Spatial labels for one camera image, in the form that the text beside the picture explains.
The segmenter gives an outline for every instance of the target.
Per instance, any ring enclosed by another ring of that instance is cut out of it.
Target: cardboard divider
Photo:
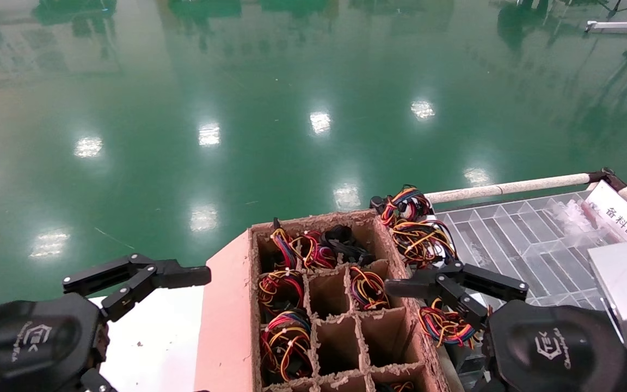
[[[376,369],[372,370],[371,375],[371,390],[376,390],[376,384],[403,384],[404,382],[413,383],[413,392],[430,392],[427,389],[425,378],[426,368],[423,363],[412,363],[409,365],[403,365],[396,369],[395,372],[388,372],[388,370]]]
[[[318,318],[342,315],[350,310],[350,298],[346,295],[346,268],[337,268],[330,274],[319,274],[309,280],[309,310]]]
[[[421,333],[417,323],[406,323],[406,310],[398,308],[383,317],[361,317],[361,332],[368,347],[371,365],[377,368],[394,363],[415,363],[420,360],[413,335]]]
[[[270,385],[263,392],[319,392],[319,387],[312,379],[294,380],[289,384]]]
[[[318,375],[330,375],[359,368],[358,337],[355,318],[342,317],[336,322],[316,326]]]
[[[386,280],[386,278],[391,278],[388,260],[376,260],[368,266],[361,267],[361,269],[363,271],[371,271],[379,275],[379,278],[381,278],[381,280]],[[350,274],[350,281],[352,281],[352,278],[353,276],[355,276],[355,273],[350,270],[348,270],[348,273]],[[356,301],[355,298],[352,296],[352,293],[350,293],[350,296],[351,296],[351,304],[353,305],[354,310],[359,311],[359,312],[372,311],[372,310],[363,310],[361,308],[361,305],[359,305],[359,302]],[[391,308],[400,308],[403,306],[403,301],[400,298],[389,296],[389,305]]]
[[[366,392],[364,375],[345,375],[320,384],[321,392]]]

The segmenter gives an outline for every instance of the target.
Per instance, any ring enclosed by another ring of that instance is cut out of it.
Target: white sign
[[[599,181],[599,185],[589,194],[585,203],[599,215],[600,222],[610,226],[627,241],[627,201],[609,184]]]

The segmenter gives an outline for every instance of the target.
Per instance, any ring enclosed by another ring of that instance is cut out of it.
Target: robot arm
[[[0,305],[0,392],[113,392],[98,372],[106,359],[108,322],[120,320],[154,289],[206,285],[206,266],[133,254],[63,279],[51,301]],[[85,296],[120,288],[98,308]]]
[[[507,303],[488,315],[462,286]],[[386,281],[388,295],[439,297],[485,331],[482,350],[490,377],[473,392],[627,390],[627,349],[607,312],[528,305],[527,291],[526,283],[459,261],[417,270],[408,280]]]

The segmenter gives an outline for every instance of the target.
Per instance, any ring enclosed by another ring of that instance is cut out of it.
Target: metal frame
[[[613,9],[609,9],[604,6],[607,10],[609,10],[609,18],[613,17],[618,11],[627,10],[624,8],[619,10],[620,0],[617,1],[615,7]],[[585,27],[585,32],[589,32],[593,29],[627,29],[627,22],[597,22],[596,20],[588,20],[587,27]]]
[[[426,193],[425,197],[432,201],[432,204],[437,204],[447,203],[448,201],[500,196],[502,194],[541,191],[542,189],[560,188],[564,186],[589,184],[591,189],[593,189],[594,186],[602,180],[606,181],[625,201],[627,201],[627,184],[620,180],[614,171],[608,167],[604,167],[602,170],[592,173],[570,174],[567,176]]]

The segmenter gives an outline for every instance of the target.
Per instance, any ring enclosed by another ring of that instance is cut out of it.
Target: colored wire
[[[271,235],[271,239],[284,256],[283,264],[276,264],[275,267],[278,270],[284,270],[284,268],[294,270],[297,267],[297,253],[292,248],[292,240],[289,238],[287,233],[282,228],[276,228]]]
[[[401,255],[405,256],[407,265],[426,268],[439,261],[457,258],[451,233],[439,220],[399,220],[391,228],[391,238]]]
[[[284,285],[288,285],[292,290],[286,292]],[[282,306],[283,300],[289,300],[294,308],[304,307],[304,280],[298,271],[285,270],[268,273],[258,282],[258,288],[258,302],[271,315],[279,315],[288,310],[286,305]]]
[[[419,221],[432,211],[432,204],[425,195],[411,185],[403,189],[395,197],[388,196],[386,207],[381,213],[381,222],[385,226],[393,226],[398,219]]]
[[[380,384],[377,383],[375,385],[376,392],[413,392],[415,387],[413,387],[413,383],[406,382],[396,382],[393,384]]]
[[[319,236],[318,243],[321,246],[330,248],[334,255],[342,255],[345,263],[351,262],[365,266],[376,259],[356,240],[353,235],[353,229],[350,226],[335,225]]]
[[[303,310],[280,313],[261,334],[263,365],[285,382],[310,376],[311,360],[306,354],[311,349],[310,336],[311,323]],[[303,363],[293,374],[288,369],[292,355],[297,355]]]
[[[309,271],[323,268],[324,270],[330,270],[335,268],[337,264],[337,258],[334,251],[328,246],[322,246],[319,241],[321,233],[318,231],[304,231],[303,236],[295,238],[290,246],[296,253],[297,257],[302,261],[304,268]],[[301,246],[301,249],[306,249],[306,255],[302,255],[297,251],[297,248]]]
[[[388,309],[389,298],[384,291],[383,279],[371,272],[363,271],[357,266],[351,266],[355,274],[352,280],[352,293],[356,301],[364,310]]]
[[[461,318],[457,312],[443,311],[442,301],[436,298],[432,305],[418,311],[420,325],[427,335],[437,340],[437,347],[445,345],[468,345],[473,348],[476,330]]]

